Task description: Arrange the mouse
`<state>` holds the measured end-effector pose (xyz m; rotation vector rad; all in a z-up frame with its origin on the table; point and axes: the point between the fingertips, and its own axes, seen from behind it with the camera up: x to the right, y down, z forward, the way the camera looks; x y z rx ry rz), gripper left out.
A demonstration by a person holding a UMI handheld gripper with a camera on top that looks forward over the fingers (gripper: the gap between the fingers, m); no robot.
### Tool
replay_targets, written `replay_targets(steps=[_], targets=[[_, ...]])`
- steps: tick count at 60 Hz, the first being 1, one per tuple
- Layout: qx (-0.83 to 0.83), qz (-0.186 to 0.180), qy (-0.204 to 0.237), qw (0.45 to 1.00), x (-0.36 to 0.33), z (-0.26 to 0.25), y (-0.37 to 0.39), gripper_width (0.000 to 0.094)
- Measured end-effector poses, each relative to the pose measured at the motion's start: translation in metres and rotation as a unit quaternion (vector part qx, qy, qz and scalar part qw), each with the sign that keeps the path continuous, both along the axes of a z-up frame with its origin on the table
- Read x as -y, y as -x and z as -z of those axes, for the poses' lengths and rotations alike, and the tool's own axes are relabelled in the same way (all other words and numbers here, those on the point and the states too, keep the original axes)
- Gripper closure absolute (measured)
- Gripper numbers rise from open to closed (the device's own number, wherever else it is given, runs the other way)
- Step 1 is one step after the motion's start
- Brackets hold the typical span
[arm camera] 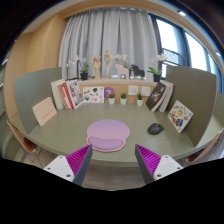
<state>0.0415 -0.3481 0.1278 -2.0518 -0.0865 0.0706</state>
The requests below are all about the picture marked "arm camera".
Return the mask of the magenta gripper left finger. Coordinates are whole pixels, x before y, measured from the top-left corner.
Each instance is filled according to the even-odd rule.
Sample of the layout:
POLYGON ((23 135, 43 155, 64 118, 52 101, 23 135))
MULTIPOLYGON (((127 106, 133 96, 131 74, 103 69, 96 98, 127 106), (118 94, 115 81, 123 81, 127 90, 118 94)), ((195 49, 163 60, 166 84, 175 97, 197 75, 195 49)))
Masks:
POLYGON ((92 146, 87 145, 68 156, 59 155, 44 170, 81 186, 92 154, 92 146))

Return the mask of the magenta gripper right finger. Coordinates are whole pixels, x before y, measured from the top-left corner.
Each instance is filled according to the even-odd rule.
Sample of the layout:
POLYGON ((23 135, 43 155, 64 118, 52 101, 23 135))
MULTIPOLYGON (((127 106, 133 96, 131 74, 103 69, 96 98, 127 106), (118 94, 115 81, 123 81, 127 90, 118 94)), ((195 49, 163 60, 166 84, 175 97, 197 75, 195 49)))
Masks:
POLYGON ((150 184, 182 169, 169 155, 160 156, 155 152, 136 144, 135 156, 145 184, 150 184))

